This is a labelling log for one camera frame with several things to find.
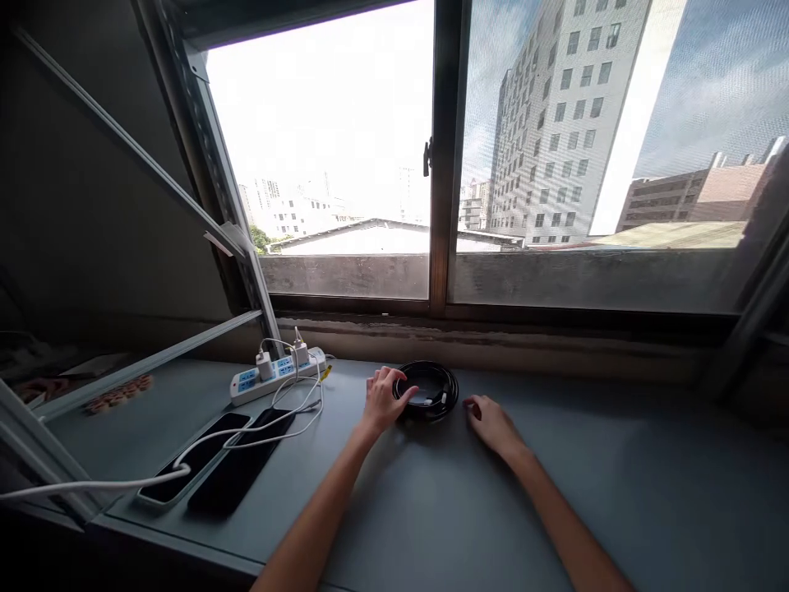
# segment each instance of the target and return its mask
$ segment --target charging cable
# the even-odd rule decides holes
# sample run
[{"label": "charging cable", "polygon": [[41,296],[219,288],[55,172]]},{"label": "charging cable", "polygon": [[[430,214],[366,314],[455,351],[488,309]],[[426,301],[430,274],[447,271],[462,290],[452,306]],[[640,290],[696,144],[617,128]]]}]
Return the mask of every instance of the charging cable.
[{"label": "charging cable", "polygon": [[[266,337],[265,339],[263,339],[263,341],[278,341],[281,344],[287,345],[290,349],[293,349],[293,346],[285,341],[272,339],[270,337]],[[263,349],[263,341],[261,341],[261,351]],[[228,436],[228,440],[224,443],[222,447],[225,450],[237,450],[240,448],[252,448],[253,446],[261,446],[263,444],[268,444],[270,442],[277,442],[279,440],[285,440],[287,438],[299,436],[300,434],[303,434],[306,430],[308,430],[309,427],[313,424],[313,422],[315,422],[315,420],[318,419],[321,413],[323,413],[323,404],[324,404],[323,381],[326,379],[327,376],[329,376],[329,372],[331,369],[331,366],[329,366],[321,375],[320,361],[314,354],[309,354],[309,355],[311,358],[315,359],[318,373],[316,378],[301,377],[301,380],[313,380],[315,381],[315,384],[312,385],[312,388],[307,393],[307,396],[304,397],[304,401],[296,409],[294,409],[293,411],[289,411],[282,417],[279,417],[274,421],[269,422],[266,425],[260,426],[258,428],[236,428],[236,429],[223,430],[221,432],[212,433],[209,434],[208,436],[204,436],[202,438],[199,438],[198,440],[195,440],[190,446],[187,447],[186,450],[184,450],[178,456],[175,462],[173,462],[172,473],[160,475],[159,477],[150,477],[148,479],[138,479],[136,481],[73,481],[71,483],[53,483],[51,485],[41,485],[39,487],[21,489],[15,492],[2,493],[0,494],[0,502],[8,502],[11,500],[22,499],[25,497],[52,495],[54,493],[72,493],[72,492],[88,491],[88,490],[122,491],[126,489],[137,489],[137,488],[149,487],[151,485],[158,485],[160,483],[167,483],[168,481],[172,481],[173,479],[180,479],[181,477],[186,477],[188,474],[190,474],[191,467],[183,462],[184,458],[186,458],[186,456],[192,450],[194,450],[196,446],[200,445],[202,442],[205,442],[206,440],[209,440],[213,437]],[[293,384],[291,384],[290,387],[284,392],[282,397],[279,397],[279,392],[282,390],[282,387],[285,386],[290,380],[293,380]],[[290,392],[290,390],[296,385],[297,382],[299,382],[298,367],[296,367],[295,376],[289,378],[281,385],[279,385],[279,388],[274,394],[274,399],[271,401],[271,408],[274,408],[274,405],[276,405],[277,400],[285,397]],[[317,386],[321,387],[319,399],[313,401],[311,404],[308,405],[307,402],[309,401],[310,397],[312,396],[312,392],[316,389]],[[281,421],[282,419],[290,417],[291,415],[305,413],[306,411],[311,410],[316,406],[318,406],[318,412],[315,414],[315,417],[313,417],[309,421],[309,423],[298,432],[267,438],[265,440],[260,440],[259,442],[250,442],[249,444],[242,444],[239,446],[228,445],[228,442],[230,442],[230,440],[233,439],[233,436],[235,436],[238,433],[259,432],[260,430],[270,428],[271,426],[273,426],[278,421]]]}]

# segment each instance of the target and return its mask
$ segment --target glass pane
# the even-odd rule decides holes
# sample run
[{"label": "glass pane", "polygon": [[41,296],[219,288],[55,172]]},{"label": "glass pane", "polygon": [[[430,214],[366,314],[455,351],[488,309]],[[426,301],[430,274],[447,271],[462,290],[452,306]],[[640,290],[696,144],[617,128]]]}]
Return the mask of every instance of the glass pane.
[{"label": "glass pane", "polygon": [[450,301],[737,312],[787,208],[763,190],[788,25],[778,0],[474,2]]},{"label": "glass pane", "polygon": [[427,298],[433,2],[209,52],[270,292]]}]

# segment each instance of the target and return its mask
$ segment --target forearm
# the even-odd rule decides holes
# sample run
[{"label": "forearm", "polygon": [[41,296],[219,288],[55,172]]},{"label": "forearm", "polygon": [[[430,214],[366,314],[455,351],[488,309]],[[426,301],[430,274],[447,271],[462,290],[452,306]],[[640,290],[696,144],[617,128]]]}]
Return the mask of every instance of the forearm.
[{"label": "forearm", "polygon": [[505,461],[531,497],[576,592],[633,590],[537,457],[524,446],[507,455]]},{"label": "forearm", "polygon": [[253,592],[315,590],[329,556],[353,484],[377,439],[374,430],[356,427],[311,500],[266,563]]}]

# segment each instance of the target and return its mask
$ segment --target window latch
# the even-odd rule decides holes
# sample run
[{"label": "window latch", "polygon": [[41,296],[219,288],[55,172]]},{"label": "window latch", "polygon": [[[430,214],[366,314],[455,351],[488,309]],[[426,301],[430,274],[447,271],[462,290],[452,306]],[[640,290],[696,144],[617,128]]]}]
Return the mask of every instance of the window latch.
[{"label": "window latch", "polygon": [[430,177],[430,169],[433,166],[433,136],[430,141],[425,142],[425,153],[422,155],[422,176]]}]

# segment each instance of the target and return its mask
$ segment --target sky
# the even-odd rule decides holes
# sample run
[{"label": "sky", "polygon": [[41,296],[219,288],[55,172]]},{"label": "sky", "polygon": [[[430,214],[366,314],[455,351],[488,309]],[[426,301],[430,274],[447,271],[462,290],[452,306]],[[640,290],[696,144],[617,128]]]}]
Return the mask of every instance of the sky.
[{"label": "sky", "polygon": [[[499,85],[539,0],[473,4],[463,183],[491,172]],[[688,0],[634,177],[761,155],[789,132],[789,2]],[[361,215],[391,206],[402,167],[427,211],[433,3],[416,0],[211,50],[211,92],[237,180],[329,173]]]}]

